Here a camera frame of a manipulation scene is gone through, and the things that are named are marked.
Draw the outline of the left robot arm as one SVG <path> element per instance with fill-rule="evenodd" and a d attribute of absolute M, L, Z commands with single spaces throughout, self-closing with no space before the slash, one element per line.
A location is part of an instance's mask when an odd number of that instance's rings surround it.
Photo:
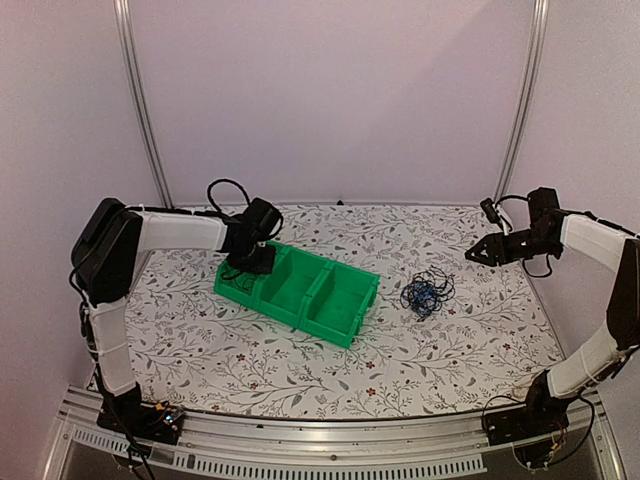
<path fill-rule="evenodd" d="M 141 433 L 149 423 L 146 408 L 136 402 L 141 393 L 125 326 L 140 257 L 156 250 L 207 250 L 225 254 L 240 274 L 270 273 L 275 263 L 270 242 L 283 215 L 261 198 L 245 203 L 242 212 L 229 215 L 219 205 L 198 211 L 127 206 L 105 198 L 76 241 L 69 283 L 81 298 L 81 332 L 95 363 L 96 385 L 113 401 L 109 415 L 126 433 Z"/>

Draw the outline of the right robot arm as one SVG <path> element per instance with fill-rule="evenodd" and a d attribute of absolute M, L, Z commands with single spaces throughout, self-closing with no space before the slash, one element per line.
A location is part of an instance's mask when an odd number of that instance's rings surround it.
<path fill-rule="evenodd" d="M 482 237 L 465 253 L 467 260 L 486 267 L 525 263 L 538 256 L 560 259 L 564 252 L 589 260 L 592 273 L 604 281 L 582 281 L 585 306 L 593 333 L 576 340 L 566 359 L 536 376 L 517 415 L 517 427 L 537 436 L 563 414 L 581 392 L 612 378 L 639 350 L 639 236 L 586 210 L 561 207 L 555 189 L 539 187 L 519 196 L 528 211 L 528 224 L 515 229 L 501 206 L 509 196 L 487 198 L 480 207 L 497 232 Z"/>

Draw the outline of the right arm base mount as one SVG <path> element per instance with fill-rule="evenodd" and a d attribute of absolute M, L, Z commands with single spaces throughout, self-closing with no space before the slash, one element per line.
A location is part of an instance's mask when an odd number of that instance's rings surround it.
<path fill-rule="evenodd" d="M 565 400 L 549 406 L 528 406 L 487 412 L 493 400 L 511 400 L 506 395 L 490 398 L 481 413 L 481 426 L 490 446 L 511 444 L 516 461 L 528 471 L 547 469 L 564 446 L 569 420 Z"/>

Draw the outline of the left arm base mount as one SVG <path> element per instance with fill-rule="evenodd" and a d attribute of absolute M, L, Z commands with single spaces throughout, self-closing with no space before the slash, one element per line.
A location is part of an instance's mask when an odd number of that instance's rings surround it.
<path fill-rule="evenodd" d="M 176 445 L 180 438 L 185 410 L 182 407 L 144 404 L 137 400 L 104 400 L 97 425 L 136 439 Z"/>

